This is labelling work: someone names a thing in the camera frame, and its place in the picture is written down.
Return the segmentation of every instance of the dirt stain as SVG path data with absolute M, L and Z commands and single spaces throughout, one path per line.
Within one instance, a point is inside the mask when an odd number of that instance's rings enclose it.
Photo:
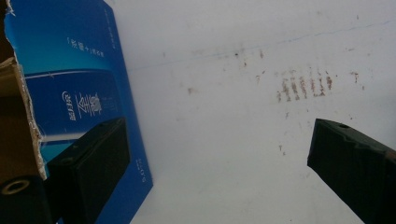
M 350 75 L 355 76 L 355 83 L 358 83 L 359 73 L 357 73 L 357 72 L 351 72 Z
M 298 95 L 298 92 L 297 92 L 297 85 L 296 85 L 296 82 L 295 82 L 295 78 L 291 77 L 290 81 L 291 81 L 291 89 L 293 90 L 294 95 L 296 96 L 295 99 L 296 100 L 300 100 L 300 96 Z
M 315 80 L 313 78 L 311 78 L 311 91 L 314 93 L 314 97 L 317 97 L 318 95 L 316 94 L 316 90 L 315 90 Z
M 329 90 L 331 90 L 332 89 L 332 78 L 326 77 L 326 81 L 327 81 L 327 87 L 329 88 Z
M 319 83 L 320 83 L 320 96 L 325 96 L 324 87 L 323 87 L 323 84 L 321 82 L 321 77 L 319 78 Z
M 280 103 L 280 101 L 282 100 L 280 91 L 277 92 L 276 98 L 277 98 L 277 102 Z
M 304 77 L 300 77 L 300 88 L 303 91 L 304 98 L 306 99 L 306 89 Z
M 285 94 L 286 94 L 286 101 L 287 101 L 287 102 L 290 102 L 290 101 L 291 101 L 291 98 L 290 98 L 290 89 L 289 89 L 289 87 L 288 87 L 287 82 L 288 82 L 288 79 L 287 79 L 287 78 L 283 78 L 283 82 L 282 82 L 283 91 L 282 91 L 282 92 L 285 92 Z

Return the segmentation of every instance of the white wall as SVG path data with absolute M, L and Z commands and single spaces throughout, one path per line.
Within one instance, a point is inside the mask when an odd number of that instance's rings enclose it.
M 133 223 L 361 223 L 306 158 L 315 118 L 396 148 L 395 1 L 107 2 L 154 179 Z

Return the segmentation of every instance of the blue box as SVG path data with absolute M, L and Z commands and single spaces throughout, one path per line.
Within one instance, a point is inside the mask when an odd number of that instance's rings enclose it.
M 126 118 L 134 157 L 96 223 L 129 223 L 152 180 L 112 9 L 102 0 L 10 0 L 5 26 L 42 168 L 96 124 Z

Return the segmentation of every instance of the round hole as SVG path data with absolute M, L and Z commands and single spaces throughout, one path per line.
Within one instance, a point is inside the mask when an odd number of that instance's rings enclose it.
M 70 164 L 73 163 L 73 158 L 71 158 L 71 157 L 64 158 L 64 159 L 61 161 L 61 163 L 62 163 L 62 165 L 70 165 Z
M 340 127 L 340 128 L 343 128 L 343 129 L 347 129 L 347 128 L 349 128 L 348 126 L 346 126 L 345 124 L 340 124 L 340 125 L 338 125 L 338 127 Z
M 11 195 L 15 194 L 18 192 L 21 192 L 22 190 L 26 189 L 30 184 L 29 180 L 23 179 L 23 180 L 16 180 L 12 183 L 7 184 L 3 189 L 2 189 L 2 194 L 4 195 Z

